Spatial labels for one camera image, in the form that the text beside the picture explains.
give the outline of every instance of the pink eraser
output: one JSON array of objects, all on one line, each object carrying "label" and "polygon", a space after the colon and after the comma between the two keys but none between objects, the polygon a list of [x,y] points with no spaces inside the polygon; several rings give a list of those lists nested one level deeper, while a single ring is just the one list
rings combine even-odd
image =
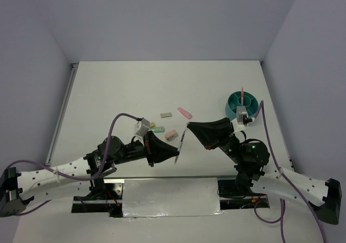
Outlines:
[{"label": "pink eraser", "polygon": [[166,133],[165,136],[164,136],[164,138],[165,138],[166,140],[170,141],[170,140],[174,139],[174,138],[177,137],[177,136],[178,136],[177,131],[176,131],[176,130],[172,130],[172,131]]},{"label": "pink eraser", "polygon": [[180,112],[182,115],[184,115],[186,118],[191,119],[192,114],[189,113],[188,111],[184,110],[183,108],[179,107],[178,112]]}]

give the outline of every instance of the white wall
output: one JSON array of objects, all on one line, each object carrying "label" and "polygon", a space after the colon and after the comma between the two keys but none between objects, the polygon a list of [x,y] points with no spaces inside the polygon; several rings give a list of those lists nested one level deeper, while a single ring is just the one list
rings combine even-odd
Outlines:
[{"label": "white wall", "polygon": [[[45,161],[68,82],[70,65],[35,10],[30,0],[0,0],[1,173],[14,160]],[[1,243],[17,223],[0,219]]]},{"label": "white wall", "polygon": [[69,61],[263,59],[294,0],[35,0]]},{"label": "white wall", "polygon": [[[298,171],[335,178],[345,192],[346,0],[296,0],[264,74]],[[345,242],[345,197],[340,224],[325,227],[329,242]]]}]

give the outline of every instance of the eraser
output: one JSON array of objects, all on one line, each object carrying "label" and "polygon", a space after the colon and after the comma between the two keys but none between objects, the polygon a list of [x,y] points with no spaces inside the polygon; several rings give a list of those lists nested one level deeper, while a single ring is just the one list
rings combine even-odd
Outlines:
[{"label": "eraser", "polygon": [[161,118],[172,117],[171,112],[161,113]]},{"label": "eraser", "polygon": [[178,137],[178,133],[176,130],[172,130],[165,134],[164,138],[168,141],[173,140],[175,137]]},{"label": "eraser", "polygon": [[164,127],[153,127],[149,131],[152,131],[154,133],[164,132]]},{"label": "eraser", "polygon": [[183,108],[179,107],[178,112],[180,112],[182,115],[184,115],[186,118],[191,119],[192,114],[189,113],[187,110],[184,110]]}]

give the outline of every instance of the white tabletop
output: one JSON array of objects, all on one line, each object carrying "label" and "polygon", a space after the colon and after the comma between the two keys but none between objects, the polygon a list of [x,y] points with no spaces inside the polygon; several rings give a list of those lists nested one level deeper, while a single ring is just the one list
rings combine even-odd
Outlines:
[{"label": "white tabletop", "polygon": [[[188,121],[177,112],[185,108],[191,121],[210,122],[225,117],[228,96],[244,87],[264,100],[268,129],[281,166],[290,168],[263,73],[257,61],[81,62],[54,151],[52,165],[60,165],[96,149],[107,136],[113,117],[126,112],[145,117],[179,134]],[[160,113],[172,112],[171,118]],[[134,121],[126,117],[114,135],[128,143]],[[265,143],[262,118],[246,130],[248,138]],[[177,146],[179,138],[170,142]],[[234,163],[221,150],[206,151],[191,132],[177,165],[170,159],[149,167],[145,159],[118,166],[112,177],[236,175]],[[270,160],[265,170],[273,167]],[[264,218],[280,215],[277,199]],[[27,242],[281,242],[280,226],[259,221],[252,209],[229,210],[208,217],[108,218],[104,213],[71,214],[72,199],[55,200],[21,217],[14,243]],[[285,214],[287,242],[322,242],[307,208],[288,203]]]},{"label": "white tabletop", "polygon": [[[192,122],[211,122],[225,115],[228,97],[241,86],[257,100],[264,100],[274,150],[280,164],[290,167],[277,118],[257,61],[81,62],[52,156],[60,165],[97,149],[107,136],[115,115],[126,112],[144,117],[168,132],[182,134],[189,121],[178,111],[189,111]],[[170,118],[160,113],[171,112]],[[113,135],[123,143],[134,135],[135,121],[121,117]],[[246,130],[248,138],[263,141],[260,118]],[[155,133],[165,141],[165,133]],[[177,147],[180,137],[169,144]],[[112,177],[236,175],[234,163],[219,149],[207,151],[187,132],[177,165],[174,158],[150,167],[146,159],[117,166]]]}]

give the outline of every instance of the white cable tie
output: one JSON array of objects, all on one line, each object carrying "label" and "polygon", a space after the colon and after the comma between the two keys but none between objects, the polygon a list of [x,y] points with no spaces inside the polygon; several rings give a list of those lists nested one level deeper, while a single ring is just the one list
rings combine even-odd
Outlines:
[{"label": "white cable tie", "polygon": [[279,167],[279,178],[281,177],[281,175],[283,174],[283,168],[282,167]]},{"label": "white cable tie", "polygon": [[55,170],[53,170],[53,174],[56,175],[56,180],[58,181],[58,184],[60,184],[60,177],[59,177],[59,174],[58,174],[58,167],[55,167]]}]

